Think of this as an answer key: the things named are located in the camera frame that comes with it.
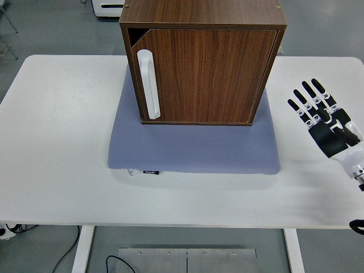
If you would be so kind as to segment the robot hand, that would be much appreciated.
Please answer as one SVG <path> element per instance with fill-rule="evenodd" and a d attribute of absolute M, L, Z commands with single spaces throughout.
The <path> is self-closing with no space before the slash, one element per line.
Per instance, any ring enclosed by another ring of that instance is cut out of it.
<path fill-rule="evenodd" d="M 301 106 L 292 99 L 288 104 L 324 155 L 339 162 L 346 174 L 363 187 L 363 134 L 360 129 L 315 78 L 310 84 L 303 81 L 302 86 L 313 102 L 295 89 L 293 93 Z"/>

